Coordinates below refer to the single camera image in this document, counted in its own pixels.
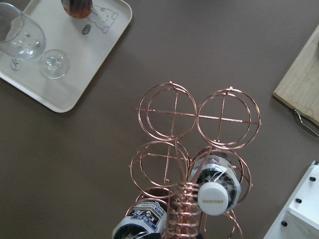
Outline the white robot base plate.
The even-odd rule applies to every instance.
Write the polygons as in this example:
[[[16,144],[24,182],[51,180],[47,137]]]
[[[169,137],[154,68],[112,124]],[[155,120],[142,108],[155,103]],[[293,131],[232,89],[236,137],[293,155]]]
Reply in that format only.
[[[319,237],[319,162],[313,161],[265,234],[266,239]]]

